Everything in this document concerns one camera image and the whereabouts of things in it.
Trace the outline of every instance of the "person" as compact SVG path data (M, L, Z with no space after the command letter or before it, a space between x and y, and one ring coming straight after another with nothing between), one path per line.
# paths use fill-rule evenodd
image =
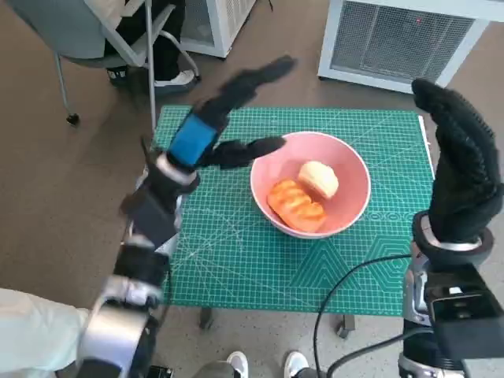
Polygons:
M121 17L122 10L129 0L91 0L91 7L102 15L128 44L136 42L146 32L145 4L131 17ZM170 14L163 30L180 41L185 18L185 0L152 0L152 18L155 20L169 4L176 8ZM195 82L191 70L180 71L179 50L165 37L158 37L153 46L154 51L154 88L157 93L169 93L190 89ZM106 41L105 56L117 54L114 47ZM128 77L128 67L108 68L107 73L112 85L120 86Z
M76 359L89 311L0 288L0 378L50 378Z
M249 378L249 364L243 352L229 354L226 361L214 361L204 365L193 378ZM290 352L283 365L283 378L317 378L306 357L298 351Z

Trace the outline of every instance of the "white sneaker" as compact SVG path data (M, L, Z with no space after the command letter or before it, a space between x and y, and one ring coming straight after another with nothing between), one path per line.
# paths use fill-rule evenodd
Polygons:
M154 86L158 88L168 86L187 86L195 79L195 73L190 69L180 71L179 75L171 80L155 80Z
M249 378L249 363L246 360L245 354L240 351L233 352L229 354L226 361L239 372L242 378Z
M292 378L304 368L309 368L306 357L299 352L290 352L283 366L283 378Z

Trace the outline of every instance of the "vent grille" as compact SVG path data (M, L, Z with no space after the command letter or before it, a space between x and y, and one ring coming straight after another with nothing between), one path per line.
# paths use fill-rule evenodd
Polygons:
M247 18L250 8L255 0L227 0L226 10L228 11L229 35L232 39L236 37L243 22Z
M332 68L401 82L436 81L473 21L344 2Z
M182 38L215 46L206 0L186 0L186 18L182 28Z

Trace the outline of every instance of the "person's leg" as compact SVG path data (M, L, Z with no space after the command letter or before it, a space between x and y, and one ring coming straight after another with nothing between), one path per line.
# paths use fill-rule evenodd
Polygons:
M308 360L299 352L290 352L283 367L283 378L318 378L317 370L311 369Z
M176 8L170 14L163 30L173 35L180 41L183 21L185 18L184 0L153 0L152 17L155 19L168 4L174 4ZM133 44L146 32L145 6L141 6L132 17L123 17L117 26L117 32L128 44ZM173 43L159 36L154 43L154 79L157 87L186 86L194 79L192 71L181 72L178 66L179 50ZM106 43L105 55L116 54L115 49ZM126 67L108 69L109 77L119 80L125 76Z
M206 364L193 378L249 378L248 362L245 354L236 351L226 361Z
M158 0L159 2L169 2L176 6L166 21L163 30L173 35L180 42L183 21L185 19L185 0ZM169 39L160 36L154 44L154 86L158 90L170 91L171 87L186 87L195 80L195 73L191 70L180 71L179 68L180 51Z

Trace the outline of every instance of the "black cable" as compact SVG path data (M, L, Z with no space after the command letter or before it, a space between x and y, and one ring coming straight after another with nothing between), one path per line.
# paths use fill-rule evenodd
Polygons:
M401 335L391 337L390 339L381 341L379 343L376 343L376 344L367 346L365 348L356 350L355 352L349 353L346 356L341 357L338 361L335 361L331 366L329 366L327 378L331 378L334 371L337 368L341 367L342 365L346 364L348 361L352 361L355 358L359 358L360 356L363 356L364 354L371 353L371 352L374 352L375 350L379 350L381 348L388 347L392 344L395 344L399 341L406 340L406 339L410 338L411 336L418 335L420 333L433 333L433 330L432 330L432 328L413 328L405 333L402 333Z
M377 262L382 262L382 261L390 261L390 260L397 260L400 258L411 258L410 254L396 254L393 256L386 256L383 258L373 258L372 260L369 261L364 261L361 264L354 266L350 271L348 271L343 278L341 278L336 285L329 291L327 296L325 297L324 301L321 304L321 308L318 310L318 315L317 315L317 320L315 321L315 328L313 330L313 357L315 358L315 367L317 368L317 377L322 378L322 371L321 371L321 364L318 359L318 348L317 348L317 336L318 336L318 327L321 323L321 318L322 314L325 311L325 308L327 307L329 301L331 300L332 296L336 292L336 289L341 285L341 283L348 278L353 272L356 270L359 270L360 268L363 268L367 265L375 264Z

